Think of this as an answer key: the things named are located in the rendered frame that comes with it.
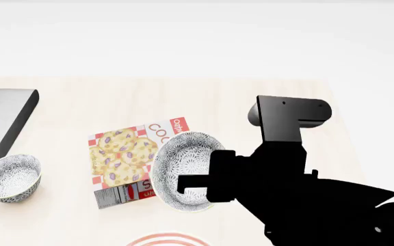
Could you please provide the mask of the oatmeal cookies box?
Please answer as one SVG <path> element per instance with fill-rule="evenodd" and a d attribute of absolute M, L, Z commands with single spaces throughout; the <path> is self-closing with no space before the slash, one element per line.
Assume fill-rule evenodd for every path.
<path fill-rule="evenodd" d="M 88 139 L 92 185 L 98 208 L 155 196 L 149 173 L 160 147 L 189 131 L 184 117 L 120 128 Z"/>

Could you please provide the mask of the grey flat stove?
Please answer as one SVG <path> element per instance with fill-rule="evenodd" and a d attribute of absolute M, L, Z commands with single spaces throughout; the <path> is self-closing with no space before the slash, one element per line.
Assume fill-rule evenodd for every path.
<path fill-rule="evenodd" d="M 37 90 L 0 89 L 0 159 L 8 155 L 39 102 Z"/>

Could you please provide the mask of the white plate with red rings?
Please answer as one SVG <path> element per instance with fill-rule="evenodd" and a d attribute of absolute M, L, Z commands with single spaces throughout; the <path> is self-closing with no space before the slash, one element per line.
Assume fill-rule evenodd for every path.
<path fill-rule="evenodd" d="M 131 241 L 126 246 L 210 246 L 206 241 L 182 233 L 155 233 Z"/>

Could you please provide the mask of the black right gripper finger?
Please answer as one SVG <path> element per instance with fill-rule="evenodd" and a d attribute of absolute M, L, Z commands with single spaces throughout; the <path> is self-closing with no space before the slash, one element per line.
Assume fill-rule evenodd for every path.
<path fill-rule="evenodd" d="M 177 192 L 184 194 L 186 188 L 207 188 L 208 175 L 192 174 L 178 176 Z"/>

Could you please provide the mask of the patterned black white bowl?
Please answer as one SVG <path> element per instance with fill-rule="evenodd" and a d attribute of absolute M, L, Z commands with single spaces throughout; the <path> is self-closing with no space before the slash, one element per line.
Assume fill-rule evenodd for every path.
<path fill-rule="evenodd" d="M 200 132 L 179 133 L 165 142 L 155 155 L 150 169 L 151 186 L 165 204 L 183 213 L 198 213 L 211 208 L 207 188 L 177 191 L 180 175 L 207 175 L 211 153 L 224 146 L 214 137 Z"/>
<path fill-rule="evenodd" d="M 0 202 L 22 202 L 38 188 L 42 177 L 40 161 L 27 154 L 0 159 Z"/>

